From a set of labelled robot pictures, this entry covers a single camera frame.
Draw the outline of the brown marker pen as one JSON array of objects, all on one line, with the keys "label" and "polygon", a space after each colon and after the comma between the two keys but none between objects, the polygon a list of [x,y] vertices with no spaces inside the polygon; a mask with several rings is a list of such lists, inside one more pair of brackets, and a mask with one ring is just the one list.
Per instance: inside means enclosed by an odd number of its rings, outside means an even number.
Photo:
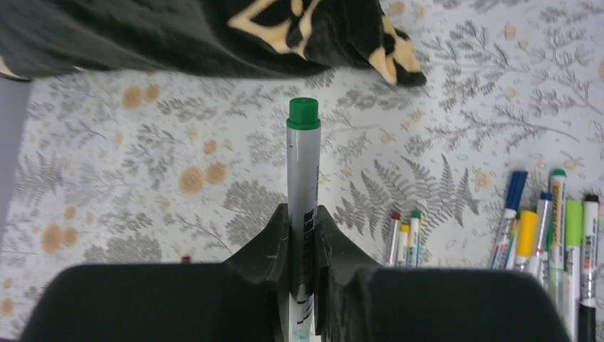
[{"label": "brown marker pen", "polygon": [[399,212],[393,212],[390,216],[390,221],[388,224],[388,238],[387,238],[387,246],[386,246],[386,254],[385,254],[385,266],[392,267],[396,265],[397,262],[397,249],[398,249],[398,239],[399,239],[399,230],[400,230],[400,220],[401,215]]}]

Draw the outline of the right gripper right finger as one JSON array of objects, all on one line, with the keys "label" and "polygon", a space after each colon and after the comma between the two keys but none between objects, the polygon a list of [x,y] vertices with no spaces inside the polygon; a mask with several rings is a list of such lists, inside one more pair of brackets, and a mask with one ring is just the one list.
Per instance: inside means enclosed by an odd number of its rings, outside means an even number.
[{"label": "right gripper right finger", "polygon": [[318,208],[315,329],[323,341],[567,341],[530,276],[382,266]]}]

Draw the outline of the dark green end marker pen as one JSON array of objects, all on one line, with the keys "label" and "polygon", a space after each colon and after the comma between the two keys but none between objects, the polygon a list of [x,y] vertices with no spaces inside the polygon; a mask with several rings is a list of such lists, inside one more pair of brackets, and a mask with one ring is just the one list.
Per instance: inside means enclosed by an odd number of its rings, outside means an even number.
[{"label": "dark green end marker pen", "polygon": [[294,98],[286,120],[291,340],[309,341],[321,121],[318,101]]}]

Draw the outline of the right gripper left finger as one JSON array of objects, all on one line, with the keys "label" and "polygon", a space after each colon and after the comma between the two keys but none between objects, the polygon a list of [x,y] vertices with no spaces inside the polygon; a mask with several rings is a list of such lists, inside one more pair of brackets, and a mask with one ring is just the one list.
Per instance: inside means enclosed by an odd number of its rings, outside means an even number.
[{"label": "right gripper left finger", "polygon": [[88,264],[62,271],[22,341],[285,341],[288,210],[217,263]]}]

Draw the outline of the yellow cap marker pen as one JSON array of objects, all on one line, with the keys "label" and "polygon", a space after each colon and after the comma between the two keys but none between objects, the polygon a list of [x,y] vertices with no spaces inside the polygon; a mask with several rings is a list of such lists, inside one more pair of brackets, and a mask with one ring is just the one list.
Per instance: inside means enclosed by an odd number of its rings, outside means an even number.
[{"label": "yellow cap marker pen", "polygon": [[396,266],[407,267],[408,265],[408,248],[410,243],[410,226],[409,224],[401,224],[397,233],[397,256]]}]

